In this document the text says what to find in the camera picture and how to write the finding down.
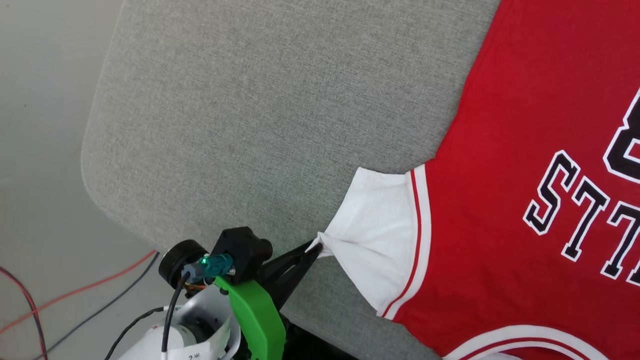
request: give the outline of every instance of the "teal connector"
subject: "teal connector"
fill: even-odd
[[[201,281],[205,277],[218,277],[227,275],[234,264],[233,258],[229,254],[205,256],[197,263],[185,265],[182,275],[189,273],[188,283]]]

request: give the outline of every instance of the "red cable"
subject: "red cable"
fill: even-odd
[[[64,299],[68,298],[69,296],[75,295],[77,293],[81,293],[82,291],[89,290],[89,289],[94,288],[94,287],[96,287],[98,285],[104,284],[105,282],[109,282],[109,281],[111,281],[113,279],[116,279],[118,277],[123,276],[127,272],[130,272],[131,270],[135,269],[138,265],[142,264],[142,262],[144,262],[144,260],[148,259],[151,255],[153,255],[155,253],[156,253],[156,251],[153,250],[152,252],[149,252],[147,255],[145,255],[144,258],[138,260],[135,264],[131,265],[130,267],[126,268],[125,270],[122,270],[121,272],[119,272],[119,273],[117,273],[115,275],[109,276],[106,279],[100,280],[100,281],[95,282],[95,283],[93,283],[91,285],[87,285],[85,287],[82,287],[82,288],[79,288],[77,290],[71,291],[70,293],[66,293],[66,294],[64,294],[64,295],[62,295],[62,296],[60,296],[60,297],[58,297],[56,299],[53,299],[53,300],[49,301],[48,303],[38,307],[34,311],[32,311],[32,312],[30,312],[28,314],[25,314],[24,316],[22,316],[18,320],[16,320],[16,321],[10,323],[9,325],[3,327],[3,329],[0,330],[0,334],[2,334],[3,332],[11,329],[12,327],[18,325],[19,323],[23,322],[25,319],[27,319],[29,316],[31,316],[31,314],[35,314],[35,313],[37,313],[37,312],[39,312],[39,311],[41,311],[41,310],[43,310],[43,309],[45,309],[45,308],[47,308],[49,306],[61,301],[61,300],[64,300]]]
[[[29,306],[31,309],[35,309],[31,314],[33,314],[33,317],[35,318],[35,320],[37,321],[36,325],[38,326],[38,331],[42,331],[41,328],[41,324],[40,323],[40,317],[38,316],[38,309],[36,308],[36,304],[33,301],[33,297],[31,297],[31,294],[29,293],[29,291],[27,289],[25,289],[25,287],[20,283],[20,281],[18,281],[18,279],[14,278],[13,275],[6,271],[4,268],[0,268],[0,272],[2,272],[3,274],[5,274],[9,280],[13,281],[13,283],[20,288],[20,291],[22,291],[22,294],[24,295],[24,297],[27,299],[27,301],[29,302]],[[40,332],[40,351],[42,352],[42,358],[44,360],[48,360],[47,357],[47,349],[45,348],[45,344],[44,344],[44,339],[43,339],[44,335]]]

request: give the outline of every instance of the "gray cable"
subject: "gray cable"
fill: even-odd
[[[156,260],[158,259],[158,256],[160,254],[158,252],[156,252],[154,258],[151,260],[151,262],[149,263],[149,265],[147,265],[147,268],[145,269],[145,271],[142,272],[142,274],[134,281],[131,283],[131,285],[129,285],[128,288],[126,288],[123,292],[121,292],[117,297],[115,297],[115,299],[111,300],[109,302],[109,304],[106,304],[105,306],[102,307],[102,309],[96,311],[93,315],[89,316],[88,318],[84,319],[81,323],[79,323],[76,327],[74,327],[73,329],[71,329],[71,331],[69,331],[66,335],[64,335],[62,337],[62,339],[58,340],[57,343],[53,344],[50,348],[47,349],[47,351],[45,352],[45,354],[48,354],[51,352],[51,350],[53,350],[55,347],[57,347],[58,345],[60,345],[60,343],[62,343],[62,341],[65,341],[69,336],[71,336],[71,334],[73,334],[76,330],[80,329],[80,327],[82,327],[82,325],[88,323],[92,318],[95,318],[99,313],[103,312],[107,307],[113,305],[114,302],[120,300],[121,297],[123,297],[127,292],[129,292],[129,290],[131,290],[131,288],[133,288],[138,282],[140,282],[140,280],[142,280],[142,278],[147,274],[147,272],[149,272],[149,270],[151,269],[151,266],[153,266],[153,264],[156,262]],[[39,360],[42,358],[42,355],[36,357],[34,360]]]

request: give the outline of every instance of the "gray floor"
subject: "gray floor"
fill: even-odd
[[[0,0],[0,265],[27,286],[36,304],[115,274],[151,251],[93,205],[79,166],[86,119],[121,4]],[[43,310],[47,344],[127,287],[144,265]],[[104,358],[134,317],[166,305],[170,296],[155,267],[49,359]],[[1,276],[0,305],[0,327],[29,310],[19,289]],[[113,358],[160,320],[161,315],[141,322]],[[0,334],[0,358],[38,354],[32,319]]]

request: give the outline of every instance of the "black cylindrical component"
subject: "black cylindrical component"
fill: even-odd
[[[160,260],[158,273],[175,289],[184,265],[195,263],[206,254],[207,251],[197,241],[181,241],[172,247]]]

